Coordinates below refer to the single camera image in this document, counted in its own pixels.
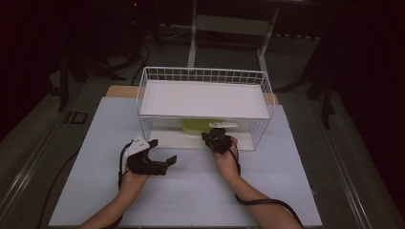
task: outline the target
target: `dark background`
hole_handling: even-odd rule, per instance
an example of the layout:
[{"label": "dark background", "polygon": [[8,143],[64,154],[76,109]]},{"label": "dark background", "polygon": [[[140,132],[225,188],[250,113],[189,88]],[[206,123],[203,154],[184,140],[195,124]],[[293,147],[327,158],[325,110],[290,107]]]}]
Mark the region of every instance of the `dark background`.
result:
[{"label": "dark background", "polygon": [[[123,49],[123,36],[114,34],[125,34],[128,22],[134,19],[125,13],[125,1],[68,2],[1,3],[0,140],[53,89],[48,76],[59,69],[67,43],[101,62]],[[158,1],[156,9],[145,7],[137,14],[144,25],[153,22],[145,15],[156,11],[161,23],[190,25],[191,2]],[[246,1],[222,1],[220,9],[218,3],[215,7],[206,1],[201,10],[257,18],[268,17],[268,10],[281,6],[274,33],[289,34],[291,39],[297,35],[321,37],[305,74],[332,70],[333,88],[341,93],[404,217],[404,1],[343,1],[339,8],[340,1],[260,7],[264,2],[259,1],[254,15],[249,15],[252,10],[238,10]]]}]

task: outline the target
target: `black cable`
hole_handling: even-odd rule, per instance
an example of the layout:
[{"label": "black cable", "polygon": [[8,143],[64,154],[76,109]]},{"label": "black cable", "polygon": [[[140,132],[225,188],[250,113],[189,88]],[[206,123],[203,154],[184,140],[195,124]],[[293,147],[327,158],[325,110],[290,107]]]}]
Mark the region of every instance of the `black cable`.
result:
[{"label": "black cable", "polygon": [[119,155],[118,189],[121,188],[122,177],[126,174],[126,172],[122,173],[122,160],[124,158],[124,153],[125,153],[125,150],[131,146],[132,142],[133,142],[133,140],[130,143],[126,144],[124,146],[124,148],[122,149],[121,154]]},{"label": "black cable", "polygon": [[52,182],[52,184],[51,184],[51,187],[50,187],[50,189],[49,189],[49,191],[48,191],[48,194],[47,194],[47,196],[46,196],[46,198],[45,198],[44,205],[42,206],[41,216],[40,216],[38,225],[36,226],[37,229],[41,228],[42,220],[44,219],[44,215],[45,215],[45,210],[46,210],[47,205],[48,205],[48,200],[49,200],[49,198],[50,198],[50,196],[51,196],[51,192],[52,192],[52,190],[53,190],[53,187],[54,187],[54,185],[55,185],[57,179],[59,178],[59,176],[60,176],[60,174],[62,173],[62,171],[65,169],[66,165],[68,165],[68,163],[69,163],[75,156],[78,155],[78,152],[79,152],[79,151],[77,151],[76,153],[72,154],[72,155],[68,158],[68,160],[65,161],[65,163],[64,163],[63,166],[62,166],[62,168],[60,168],[60,170],[59,170],[59,171],[57,172],[57,174],[56,174],[56,177],[53,179],[53,182]]},{"label": "black cable", "polygon": [[122,70],[124,68],[129,68],[131,65],[136,65],[137,62],[137,55],[134,53],[131,53],[124,62],[116,64],[116,65],[111,65],[111,66],[104,66],[104,68],[111,70],[113,72]]},{"label": "black cable", "polygon": [[[214,133],[214,134],[217,136],[217,138],[222,142],[222,144],[225,147],[228,147],[226,145],[226,143],[224,142],[224,139],[220,135],[218,135],[217,133]],[[238,147],[237,147],[236,143],[232,140],[232,138],[231,138],[231,142],[235,145],[236,152],[238,153]],[[239,173],[239,175],[241,175],[241,164],[239,163],[239,159],[236,158],[235,154],[232,152],[230,147],[227,150],[229,151],[229,153],[232,154],[233,159],[235,160],[236,166],[238,168],[238,173]],[[250,201],[243,201],[236,194],[235,194],[235,199],[238,201],[238,203],[240,203],[240,204],[242,204],[244,206],[251,206],[251,205],[258,205],[258,204],[278,204],[278,205],[281,205],[291,213],[291,215],[295,218],[295,220],[298,221],[298,223],[302,227],[304,227],[304,225],[302,224],[301,220],[298,218],[298,215],[295,213],[295,211],[288,204],[286,204],[285,202],[283,202],[283,201],[281,201],[279,199],[266,198],[266,199],[254,199],[254,200],[250,200]]]},{"label": "black cable", "polygon": [[148,61],[148,59],[149,59],[149,56],[150,56],[151,51],[150,51],[149,47],[147,47],[145,44],[142,43],[142,46],[146,48],[147,54],[146,54],[145,59],[143,59],[143,57],[142,57],[141,55],[139,55],[139,60],[142,62],[142,64],[139,66],[139,69],[137,70],[137,72],[136,72],[136,73],[134,74],[134,76],[132,77],[132,82],[131,82],[131,85],[132,85],[132,86],[134,86],[135,79],[137,78],[137,76],[138,76],[140,70],[142,70],[142,68],[144,68],[144,67],[146,67],[146,66],[149,65],[149,63],[148,63],[147,61]]},{"label": "black cable", "polygon": [[124,177],[130,170],[125,171],[122,176]]}]

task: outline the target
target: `wire mesh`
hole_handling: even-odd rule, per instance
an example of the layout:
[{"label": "wire mesh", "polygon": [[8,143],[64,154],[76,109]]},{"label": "wire mesh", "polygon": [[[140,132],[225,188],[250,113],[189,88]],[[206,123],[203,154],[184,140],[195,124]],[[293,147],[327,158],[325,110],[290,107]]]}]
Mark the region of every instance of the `wire mesh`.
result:
[{"label": "wire mesh", "polygon": [[[142,116],[140,114],[140,108],[149,80],[260,85],[270,119],[274,113],[275,97],[271,90],[268,75],[265,72],[229,69],[146,67],[143,69],[137,98],[137,110],[145,139],[149,139],[153,118]],[[268,123],[269,120],[253,119],[250,121],[250,131],[254,147],[259,143]]]}]

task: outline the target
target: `white table surface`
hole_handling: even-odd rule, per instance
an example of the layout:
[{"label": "white table surface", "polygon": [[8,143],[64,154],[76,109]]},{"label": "white table surface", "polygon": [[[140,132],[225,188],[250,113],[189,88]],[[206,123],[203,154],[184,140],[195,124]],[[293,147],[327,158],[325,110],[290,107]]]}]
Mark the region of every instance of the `white table surface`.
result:
[{"label": "white table surface", "polygon": [[[134,98],[104,97],[54,209],[51,226],[77,226],[117,194],[121,149],[140,134]],[[150,177],[121,225],[127,227],[252,227],[256,222],[217,173],[207,150],[153,149],[178,161]],[[241,152],[242,177],[288,203],[306,226],[322,225],[283,107],[276,106],[254,152]]]}]

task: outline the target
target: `white shelf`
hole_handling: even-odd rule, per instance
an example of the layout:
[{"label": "white shelf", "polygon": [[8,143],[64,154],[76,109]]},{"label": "white shelf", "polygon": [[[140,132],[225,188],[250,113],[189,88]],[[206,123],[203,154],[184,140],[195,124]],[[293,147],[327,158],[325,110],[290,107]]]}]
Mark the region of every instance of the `white shelf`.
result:
[{"label": "white shelf", "polygon": [[148,80],[140,116],[270,120],[260,85]]}]

